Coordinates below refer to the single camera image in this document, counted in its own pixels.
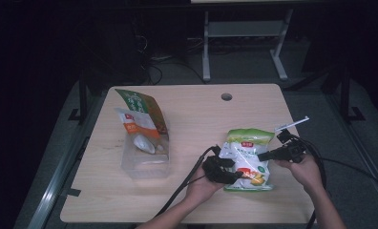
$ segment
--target person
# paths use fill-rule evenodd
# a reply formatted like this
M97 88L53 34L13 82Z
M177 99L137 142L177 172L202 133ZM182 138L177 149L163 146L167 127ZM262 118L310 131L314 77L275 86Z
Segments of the person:
M285 160L275 160L275 162L279 166L289 169L296 180L304 186L304 190L313 202L317 223L320 228L346 228L326 193L321 182L319 168L313 156L304 155L300 163L292 163ZM204 170L201 166L194 173L191 180L196 180L199 177L204 177ZM200 178L188 185L186 195L181 202L161 215L139 225L138 228L176 228L187 215L211 198L223 186L224 184L211 182L207 178Z

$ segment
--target round black hole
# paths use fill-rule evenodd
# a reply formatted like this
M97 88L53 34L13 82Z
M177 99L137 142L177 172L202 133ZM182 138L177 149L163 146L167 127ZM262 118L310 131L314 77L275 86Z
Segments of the round black hole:
M233 95L231 95L231 94L222 94L221 95L221 99L224 100L224 101L230 101L231 99L233 99Z

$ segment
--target person's right hand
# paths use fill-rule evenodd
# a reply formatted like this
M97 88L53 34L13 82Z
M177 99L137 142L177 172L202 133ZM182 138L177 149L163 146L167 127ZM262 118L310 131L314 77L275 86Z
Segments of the person's right hand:
M304 186L306 192L310 193L315 188L323 188L320 170L314 157L311 155L303 155L303 157L300 163L286 160L275 160L275 162L279 166L289 169L296 180Z

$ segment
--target plastic container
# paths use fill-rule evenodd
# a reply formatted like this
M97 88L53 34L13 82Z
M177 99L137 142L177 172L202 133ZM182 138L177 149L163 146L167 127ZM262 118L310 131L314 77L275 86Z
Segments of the plastic container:
M129 135L125 136L121 168L131 178L167 178L169 175L169 163L168 155L144 153L135 146Z

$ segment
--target wooden tabletop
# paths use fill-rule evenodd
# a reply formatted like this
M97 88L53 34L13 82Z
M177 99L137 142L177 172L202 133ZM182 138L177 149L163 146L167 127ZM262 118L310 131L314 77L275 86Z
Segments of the wooden tabletop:
M127 108L109 90L61 212L66 222L143 222L151 219L186 178L199 156L225 141L229 130L257 128L273 132L293 122L281 89L274 84L117 87L152 96L169 125L170 175L131 179L120 167L126 132L115 107ZM230 101L221 99L231 94ZM296 129L290 128L292 134ZM281 146L275 137L269 149ZM288 170L269 163L272 191L218 192L183 223L306 223L310 198ZM183 198L185 190L175 202Z

